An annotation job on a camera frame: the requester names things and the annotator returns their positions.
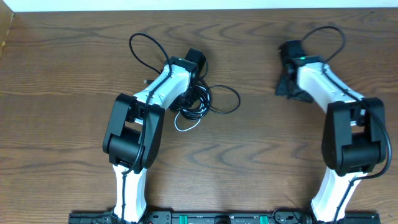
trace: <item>black mounting base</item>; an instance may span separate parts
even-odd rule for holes
[[[309,213],[174,213],[147,212],[138,224],[316,224]],[[117,224],[112,222],[112,212],[71,213],[68,224]],[[379,214],[348,212],[339,224],[381,224]]]

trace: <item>white cable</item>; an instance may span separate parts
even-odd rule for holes
[[[175,117],[175,119],[174,119],[174,126],[175,126],[175,128],[176,128],[177,130],[179,130],[179,131],[189,131],[189,130],[191,130],[192,128],[196,127],[196,126],[199,124],[200,120],[201,120],[201,119],[199,119],[198,122],[197,122],[195,125],[193,125],[191,128],[187,128],[187,129],[182,130],[182,129],[180,129],[180,128],[178,127],[178,125],[177,125],[177,118],[178,118],[179,115],[180,115],[180,112],[178,112],[178,114],[176,115],[176,117]]]

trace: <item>black cable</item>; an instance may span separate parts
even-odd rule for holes
[[[157,72],[158,74],[160,74],[160,72],[159,72],[156,68],[154,68],[154,67],[152,67],[152,66],[146,64],[145,62],[143,62],[143,61],[136,55],[136,53],[134,52],[134,50],[132,49],[132,39],[133,39],[135,36],[137,36],[137,35],[141,35],[141,36],[147,37],[148,39],[150,39],[151,41],[153,41],[153,43],[155,43],[155,44],[162,50],[162,52],[163,52],[163,54],[164,54],[164,56],[165,56],[165,58],[166,58],[167,65],[169,65],[169,74],[166,76],[166,78],[164,78],[162,81],[160,81],[151,91],[148,92],[148,97],[147,97],[147,100],[146,100],[146,103],[145,103],[145,107],[144,107],[144,117],[142,118],[141,141],[140,141],[140,146],[139,146],[139,150],[138,150],[138,153],[137,153],[137,157],[136,157],[136,160],[135,160],[134,163],[133,163],[133,166],[131,166],[129,170],[123,172],[123,175],[129,174],[129,173],[133,170],[133,168],[134,168],[135,166],[138,165],[138,163],[141,163],[141,159],[142,159],[141,157],[142,157],[143,152],[144,152],[144,140],[145,140],[145,133],[146,133],[146,117],[147,117],[147,114],[148,114],[149,101],[150,101],[152,95],[155,93],[155,91],[156,91],[164,82],[166,82],[166,80],[167,80],[169,77],[171,77],[171,75],[172,75],[172,64],[170,63],[170,59],[169,59],[169,56],[167,55],[167,52],[164,50],[163,46],[161,46],[161,44],[158,43],[158,41],[156,41],[153,37],[151,37],[151,36],[148,35],[148,34],[136,33],[136,34],[133,34],[133,35],[130,37],[130,39],[129,39],[129,46],[130,46],[130,50],[131,50],[131,53],[133,54],[133,56],[134,56],[141,64],[143,64],[143,65],[149,67],[150,69],[152,69],[152,70],[154,70],[155,72]]]
[[[212,111],[217,114],[229,114],[236,111],[241,106],[241,97],[239,93],[231,87],[225,85],[213,85],[208,86],[204,80],[204,78],[208,74],[209,65],[206,61],[206,72],[203,76],[199,78],[198,83],[193,89],[194,96],[191,101],[187,102],[186,105],[180,105],[178,103],[173,103],[173,107],[177,108],[174,111],[179,111],[181,115],[190,121],[198,121],[202,119],[209,111]],[[223,112],[218,111],[212,107],[212,94],[210,89],[212,88],[225,88],[227,90],[232,91],[238,97],[238,105],[233,108],[231,111]],[[196,101],[199,100],[200,104],[196,108],[191,108],[190,106]]]
[[[224,85],[213,85],[213,86],[209,87],[209,89],[211,89],[211,88],[225,88],[227,90],[231,90],[238,97],[238,105],[235,108],[233,108],[232,110],[227,111],[227,112],[215,110],[214,107],[210,106],[210,111],[217,113],[217,114],[229,114],[229,113],[236,111],[241,106],[241,96],[239,95],[239,93],[236,90],[232,89],[231,87],[224,86]]]
[[[123,184],[122,184],[122,222],[124,223],[124,208],[126,207],[126,198],[124,196],[126,189],[126,178],[127,174],[123,175]]]
[[[346,37],[345,37],[343,31],[342,31],[341,29],[339,29],[339,28],[337,28],[337,27],[333,27],[333,26],[318,27],[318,28],[316,28],[316,29],[310,31],[309,33],[307,33],[307,34],[303,37],[302,42],[303,42],[306,38],[308,38],[311,34],[313,34],[314,32],[316,32],[316,31],[318,31],[318,30],[322,30],[322,29],[333,29],[333,30],[336,30],[337,32],[339,32],[339,34],[340,34],[340,36],[341,36],[341,40],[342,40],[342,44],[341,44],[340,48],[339,48],[335,53],[333,53],[329,58],[327,58],[327,59],[325,60],[325,62],[322,64],[322,74],[324,74],[324,75],[327,77],[327,79],[329,79],[329,81],[331,81],[335,86],[337,86],[337,88],[339,88],[344,94],[346,94],[347,96],[351,97],[352,99],[354,99],[355,101],[357,101],[357,102],[359,102],[359,103],[361,104],[361,106],[362,106],[362,107],[363,107],[363,108],[376,120],[376,123],[377,123],[377,125],[379,125],[380,129],[382,130],[383,136],[384,136],[384,138],[385,138],[385,140],[386,140],[386,143],[387,143],[387,158],[386,158],[386,163],[384,164],[383,169],[380,170],[380,172],[378,172],[378,173],[376,173],[376,174],[373,174],[373,175],[364,176],[364,177],[354,177],[354,178],[349,182],[348,188],[347,188],[346,192],[344,193],[344,196],[343,196],[343,198],[341,199],[339,205],[337,206],[337,210],[336,210],[335,216],[334,216],[334,218],[333,218],[333,220],[332,220],[332,223],[337,223],[337,217],[338,217],[338,214],[339,214],[339,212],[340,212],[340,208],[343,206],[344,201],[346,200],[346,198],[347,198],[347,196],[348,196],[348,194],[349,194],[349,191],[350,191],[351,188],[354,186],[354,182],[357,181],[357,180],[368,180],[368,179],[377,178],[377,177],[380,177],[380,176],[382,176],[383,174],[385,174],[385,173],[387,172],[388,168],[389,168],[390,165],[391,165],[391,160],[392,160],[392,147],[391,147],[391,141],[390,141],[390,137],[389,137],[389,135],[388,135],[387,129],[386,129],[385,125],[383,124],[383,122],[380,120],[379,116],[376,115],[376,114],[370,109],[370,107],[369,107],[365,102],[361,101],[361,100],[358,99],[356,96],[352,95],[352,94],[349,92],[350,89],[344,89],[344,88],[343,88],[342,86],[340,86],[337,82],[335,82],[332,78],[330,78],[329,75],[328,75],[327,72],[326,72],[326,68],[325,68],[326,64],[327,64],[333,57],[335,57],[337,54],[339,54],[339,53],[344,49],[344,47],[345,47],[345,44],[346,44]]]

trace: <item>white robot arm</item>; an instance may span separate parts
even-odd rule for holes
[[[190,49],[185,58],[170,59],[171,74],[166,64],[159,77],[145,90],[134,96],[120,94],[116,98],[103,143],[103,151],[109,154],[109,162],[116,173],[115,223],[120,219],[137,223],[142,218],[147,205],[144,197],[146,172],[159,150],[165,110],[178,97],[187,97],[184,94],[195,86],[205,60],[202,52]],[[144,131],[140,133],[125,127],[126,121],[146,123],[143,147],[140,141]]]
[[[311,201],[312,213],[317,221],[342,219],[360,180],[353,183],[346,194],[351,181],[366,176],[386,157],[381,127],[367,111],[371,108],[384,124],[382,101],[365,98],[351,90],[322,58],[306,56],[299,40],[286,42],[279,50],[284,71],[276,95],[309,103],[315,100],[326,113],[322,154],[328,167],[320,190]],[[368,107],[363,108],[359,101]],[[365,129],[363,133],[353,134],[351,126]]]

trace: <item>wood grain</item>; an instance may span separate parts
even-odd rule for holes
[[[135,32],[154,36],[169,55],[184,56],[190,47],[204,51],[208,84],[231,86],[242,96],[235,113],[210,113],[187,133],[175,130],[174,114],[167,112],[147,177],[149,205],[208,211],[306,206],[325,171],[325,115],[316,104],[274,96],[281,73],[277,48],[327,24],[342,27],[348,39],[333,70],[355,90],[384,101],[397,146],[398,9],[18,14],[0,61],[0,223],[66,223],[71,211],[114,205],[114,173],[101,150],[113,101],[156,77],[129,51]],[[325,31],[305,46],[327,57],[339,44]],[[152,43],[137,39],[134,48],[161,67],[163,56]],[[217,107],[234,103],[233,94],[215,91]],[[382,178],[362,182],[348,209],[377,210],[383,223],[398,223],[396,162]]]

